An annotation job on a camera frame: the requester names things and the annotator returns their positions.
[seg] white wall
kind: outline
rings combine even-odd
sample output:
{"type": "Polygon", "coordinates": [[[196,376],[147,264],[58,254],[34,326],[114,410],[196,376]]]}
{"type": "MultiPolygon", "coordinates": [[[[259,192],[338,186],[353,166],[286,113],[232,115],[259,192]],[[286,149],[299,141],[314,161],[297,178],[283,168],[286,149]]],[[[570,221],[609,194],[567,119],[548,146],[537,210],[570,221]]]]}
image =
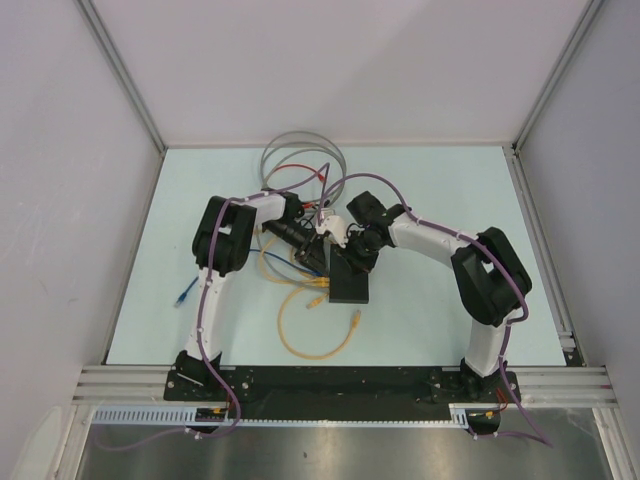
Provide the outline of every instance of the white wall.
{"type": "Polygon", "coordinates": [[[513,140],[586,0],[96,0],[166,143],[513,140]]]}
{"type": "Polygon", "coordinates": [[[640,447],[640,2],[608,2],[523,150],[569,309],[640,447]]]}
{"type": "Polygon", "coordinates": [[[0,478],[99,360],[159,157],[71,0],[0,15],[0,478]]]}

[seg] white tabletop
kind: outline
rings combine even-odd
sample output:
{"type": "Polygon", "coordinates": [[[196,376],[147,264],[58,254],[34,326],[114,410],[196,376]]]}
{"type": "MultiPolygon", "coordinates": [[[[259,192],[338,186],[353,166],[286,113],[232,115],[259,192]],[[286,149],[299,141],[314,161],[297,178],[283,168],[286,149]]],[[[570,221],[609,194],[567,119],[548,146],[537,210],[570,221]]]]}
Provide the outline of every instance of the white tabletop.
{"type": "MultiPolygon", "coordinates": [[[[392,181],[423,218],[470,232],[502,229],[533,281],[527,296],[530,319],[513,329],[512,365],[564,365],[562,350],[540,279],[533,249],[498,147],[353,147],[343,149],[349,173],[373,172],[392,181]]],[[[260,149],[169,150],[152,202],[131,279],[118,318],[109,364],[173,363],[184,349],[198,292],[180,308],[173,304],[197,274],[191,242],[209,197],[244,196],[259,190],[260,149]]],[[[317,154],[299,158],[315,166],[317,154]]],[[[338,178],[333,168],[330,178],[338,178]]],[[[286,186],[308,172],[285,169],[273,178],[286,186]]],[[[345,205],[369,190],[387,207],[393,193],[375,180],[347,183],[336,204],[345,205]]],[[[319,182],[300,189],[303,198],[319,193],[319,182]]],[[[285,253],[284,245],[273,249],[285,253]]],[[[226,365],[457,365],[469,341],[471,319],[464,310],[450,269],[417,253],[385,248],[370,275],[368,305],[323,303],[303,293],[285,313],[285,331],[298,350],[322,354],[346,335],[353,312],[362,320],[349,345],[323,361],[290,354],[280,343],[276,315],[293,287],[264,280],[252,253],[229,290],[225,314],[226,365]]]]}

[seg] blue cable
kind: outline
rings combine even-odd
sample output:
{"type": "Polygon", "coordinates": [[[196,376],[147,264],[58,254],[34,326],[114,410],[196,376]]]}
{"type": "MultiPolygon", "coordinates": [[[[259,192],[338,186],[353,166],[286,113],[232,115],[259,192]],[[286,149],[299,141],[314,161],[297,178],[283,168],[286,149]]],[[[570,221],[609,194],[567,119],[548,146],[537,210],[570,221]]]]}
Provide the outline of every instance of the blue cable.
{"type": "MultiPolygon", "coordinates": [[[[258,250],[257,248],[251,248],[251,249],[249,249],[249,251],[250,251],[250,252],[257,252],[257,253],[260,253],[260,250],[258,250]]],[[[265,254],[265,255],[269,255],[270,257],[273,257],[273,258],[275,258],[275,259],[277,259],[277,260],[280,260],[281,262],[286,263],[287,265],[289,265],[290,267],[295,268],[296,270],[299,270],[299,271],[304,272],[304,273],[309,273],[309,274],[313,275],[314,277],[321,277],[321,276],[322,276],[322,274],[321,274],[321,273],[316,272],[316,271],[314,271],[314,270],[309,270],[309,269],[302,268],[302,267],[299,267],[299,266],[297,266],[297,265],[294,265],[294,264],[293,264],[293,263],[291,263],[289,260],[287,260],[287,259],[285,259],[285,258],[282,258],[280,255],[276,255],[275,253],[271,253],[271,252],[264,252],[264,254],[265,254]]],[[[173,305],[174,307],[179,307],[180,305],[182,305],[182,302],[184,302],[184,301],[186,300],[187,295],[189,294],[189,291],[193,288],[193,286],[196,284],[196,282],[197,282],[197,281],[198,281],[198,277],[194,278],[194,279],[191,281],[191,283],[190,283],[190,284],[189,284],[189,286],[185,289],[185,291],[184,291],[184,292],[182,292],[182,293],[180,294],[180,296],[179,296],[179,297],[178,297],[178,299],[176,300],[176,303],[174,303],[174,305],[173,305]]]]}

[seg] metal floor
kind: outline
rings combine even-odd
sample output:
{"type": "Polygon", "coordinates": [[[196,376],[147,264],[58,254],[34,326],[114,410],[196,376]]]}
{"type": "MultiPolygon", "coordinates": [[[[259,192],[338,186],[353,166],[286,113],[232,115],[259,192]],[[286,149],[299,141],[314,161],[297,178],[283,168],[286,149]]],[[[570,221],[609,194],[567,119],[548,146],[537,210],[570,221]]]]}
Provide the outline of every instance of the metal floor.
{"type": "MultiPolygon", "coordinates": [[[[473,441],[458,429],[245,427],[229,437],[194,441],[181,433],[125,453],[124,445],[164,427],[93,426],[78,479],[355,480],[611,479],[590,409],[532,415],[554,449],[513,439],[473,441]]],[[[526,425],[517,411],[503,430],[526,425]]]]}

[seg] red cable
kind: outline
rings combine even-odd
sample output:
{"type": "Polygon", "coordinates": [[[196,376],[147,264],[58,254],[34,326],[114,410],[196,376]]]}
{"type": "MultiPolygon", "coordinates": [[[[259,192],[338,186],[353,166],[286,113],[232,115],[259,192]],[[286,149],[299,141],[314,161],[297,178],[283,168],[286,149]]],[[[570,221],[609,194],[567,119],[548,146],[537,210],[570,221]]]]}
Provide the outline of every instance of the red cable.
{"type": "Polygon", "coordinates": [[[286,165],[280,165],[278,168],[276,168],[274,170],[274,172],[277,172],[278,170],[282,170],[283,168],[289,168],[289,167],[306,168],[307,170],[311,170],[312,172],[316,172],[316,174],[318,175],[318,178],[320,179],[320,181],[322,183],[324,183],[324,181],[325,181],[324,175],[322,175],[320,172],[318,172],[315,168],[310,167],[309,165],[303,165],[301,163],[287,163],[286,165]]]}

